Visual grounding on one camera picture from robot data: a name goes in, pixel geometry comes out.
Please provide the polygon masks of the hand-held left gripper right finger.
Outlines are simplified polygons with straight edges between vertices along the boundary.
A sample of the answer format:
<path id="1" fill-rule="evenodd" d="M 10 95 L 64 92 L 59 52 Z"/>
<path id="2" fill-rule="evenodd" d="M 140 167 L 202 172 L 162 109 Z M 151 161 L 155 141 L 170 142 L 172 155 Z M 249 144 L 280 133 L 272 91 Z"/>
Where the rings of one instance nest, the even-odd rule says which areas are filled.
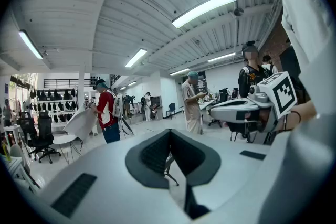
<path id="1" fill-rule="evenodd" d="M 268 152 L 268 146 L 172 129 L 171 153 L 185 190 L 171 223 L 257 223 L 265 195 L 255 177 Z"/>

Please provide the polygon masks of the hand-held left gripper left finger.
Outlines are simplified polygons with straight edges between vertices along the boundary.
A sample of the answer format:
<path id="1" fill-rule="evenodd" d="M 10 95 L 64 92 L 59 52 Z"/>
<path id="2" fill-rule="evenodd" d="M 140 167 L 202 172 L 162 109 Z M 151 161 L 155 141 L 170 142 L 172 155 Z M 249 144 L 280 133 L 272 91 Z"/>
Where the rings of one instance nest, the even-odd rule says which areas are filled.
<path id="1" fill-rule="evenodd" d="M 83 173 L 96 180 L 70 217 L 74 223 L 190 223 L 167 189 L 148 188 L 128 172 L 129 149 L 155 136 L 148 132 L 105 144 L 87 152 L 61 170 L 40 192 L 52 205 Z"/>

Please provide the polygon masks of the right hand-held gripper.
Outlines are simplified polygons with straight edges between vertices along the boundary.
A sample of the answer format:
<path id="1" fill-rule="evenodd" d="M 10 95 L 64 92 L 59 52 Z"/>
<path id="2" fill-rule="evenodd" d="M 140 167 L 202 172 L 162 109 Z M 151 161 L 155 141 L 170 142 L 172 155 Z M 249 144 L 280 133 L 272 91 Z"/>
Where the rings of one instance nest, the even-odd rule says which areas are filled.
<path id="1" fill-rule="evenodd" d="M 258 122 L 265 116 L 262 132 L 273 132 L 279 120 L 297 104 L 288 72 L 275 73 L 255 86 L 247 98 L 221 102 L 210 109 L 210 116 L 228 123 Z"/>

